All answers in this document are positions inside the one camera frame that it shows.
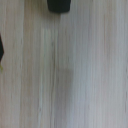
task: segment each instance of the wooden floor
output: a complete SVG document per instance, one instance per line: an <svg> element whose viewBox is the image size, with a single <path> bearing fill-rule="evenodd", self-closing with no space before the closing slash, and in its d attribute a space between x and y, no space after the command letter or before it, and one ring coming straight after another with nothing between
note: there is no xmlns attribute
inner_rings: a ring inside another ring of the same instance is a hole
<svg viewBox="0 0 128 128"><path fill-rule="evenodd" d="M128 1L0 0L0 128L128 128Z"/></svg>

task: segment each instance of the wood grain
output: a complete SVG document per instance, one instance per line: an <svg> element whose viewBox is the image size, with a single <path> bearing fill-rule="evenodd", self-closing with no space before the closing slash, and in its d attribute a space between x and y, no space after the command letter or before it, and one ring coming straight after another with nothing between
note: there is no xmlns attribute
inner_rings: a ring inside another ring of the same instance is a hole
<svg viewBox="0 0 128 128"><path fill-rule="evenodd" d="M0 128L127 128L128 1L0 0Z"/></svg>

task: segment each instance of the black object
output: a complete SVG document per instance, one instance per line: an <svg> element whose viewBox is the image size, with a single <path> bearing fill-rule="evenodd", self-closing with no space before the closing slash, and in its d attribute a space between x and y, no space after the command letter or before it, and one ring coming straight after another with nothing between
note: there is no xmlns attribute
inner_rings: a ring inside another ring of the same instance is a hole
<svg viewBox="0 0 128 128"><path fill-rule="evenodd" d="M0 36L0 62L2 60L3 55L4 55L4 49L3 49L2 40Z"/></svg>
<svg viewBox="0 0 128 128"><path fill-rule="evenodd" d="M70 11L71 0L47 0L48 9L54 13L66 13Z"/></svg>

